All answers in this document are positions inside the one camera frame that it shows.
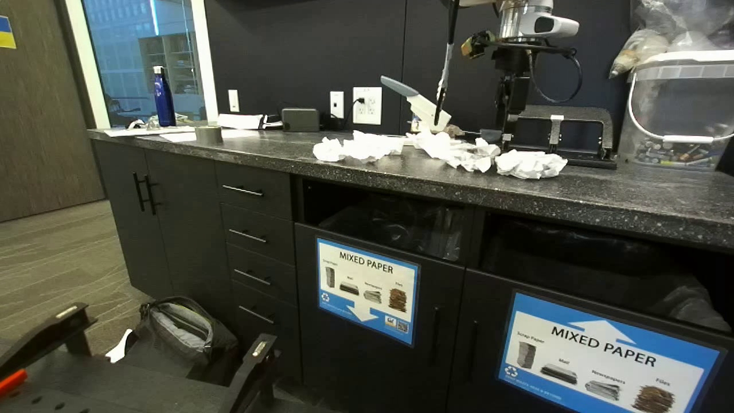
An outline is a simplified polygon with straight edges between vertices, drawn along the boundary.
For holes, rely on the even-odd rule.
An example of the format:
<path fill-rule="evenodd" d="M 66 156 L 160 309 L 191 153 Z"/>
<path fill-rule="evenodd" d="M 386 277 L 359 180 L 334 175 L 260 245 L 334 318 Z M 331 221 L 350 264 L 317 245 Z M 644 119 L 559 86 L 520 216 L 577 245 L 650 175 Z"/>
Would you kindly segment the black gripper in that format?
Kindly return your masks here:
<path fill-rule="evenodd" d="M 498 123 L 505 125 L 512 114 L 526 110 L 533 50 L 526 43 L 510 43 L 492 53 L 495 69 L 500 71 L 498 85 Z"/>

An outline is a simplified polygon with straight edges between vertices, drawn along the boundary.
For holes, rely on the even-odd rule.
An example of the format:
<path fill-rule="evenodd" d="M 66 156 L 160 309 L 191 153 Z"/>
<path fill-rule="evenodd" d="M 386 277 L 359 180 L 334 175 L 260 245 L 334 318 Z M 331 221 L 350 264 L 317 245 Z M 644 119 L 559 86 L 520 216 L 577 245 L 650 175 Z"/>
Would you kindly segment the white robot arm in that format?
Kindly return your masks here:
<path fill-rule="evenodd" d="M 581 23 L 554 13 L 554 0 L 458 0 L 461 10 L 483 4 L 492 7 L 498 26 L 463 39 L 458 55 L 488 53 L 502 71 L 495 119 L 507 128 L 526 110 L 535 57 L 552 53 L 552 39 L 576 36 Z"/>

